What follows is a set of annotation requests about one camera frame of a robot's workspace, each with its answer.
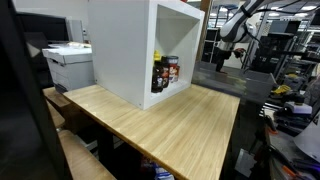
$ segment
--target black frame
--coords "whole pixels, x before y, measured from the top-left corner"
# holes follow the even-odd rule
[[[31,67],[31,57],[22,30],[19,28],[16,11],[11,0],[0,1],[0,43],[14,70],[19,88],[28,103],[34,123],[51,157],[59,179],[72,179],[57,131],[49,113],[43,92]]]

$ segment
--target white open shelf box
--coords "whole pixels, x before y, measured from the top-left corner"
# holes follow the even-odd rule
[[[188,88],[204,12],[180,0],[89,1],[97,83],[147,109]],[[179,57],[179,81],[151,93],[153,53]]]

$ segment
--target black chair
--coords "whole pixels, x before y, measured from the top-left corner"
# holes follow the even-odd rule
[[[48,62],[42,54],[42,49],[48,48],[46,37],[42,32],[25,32],[24,36],[41,88],[52,87],[53,81]]]

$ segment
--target light wood tabletop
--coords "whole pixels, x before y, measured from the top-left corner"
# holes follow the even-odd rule
[[[65,120],[64,118],[60,115],[60,113],[47,101],[47,105],[54,123],[54,126],[56,128],[61,128],[64,123]]]
[[[74,180],[116,179],[70,131],[63,130],[58,135]]]
[[[43,89],[43,94],[50,102],[54,103],[59,108],[70,105],[70,102],[57,92],[54,87]]]
[[[178,179],[219,179],[240,99],[192,85],[141,110],[94,85],[64,94]]]

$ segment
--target robotic arm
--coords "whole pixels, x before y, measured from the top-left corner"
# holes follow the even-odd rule
[[[219,44],[220,56],[229,59],[235,43],[248,43],[251,40],[249,35],[256,35],[256,28],[246,20],[260,7],[281,0],[247,0],[237,13],[221,28],[220,36],[222,41]]]

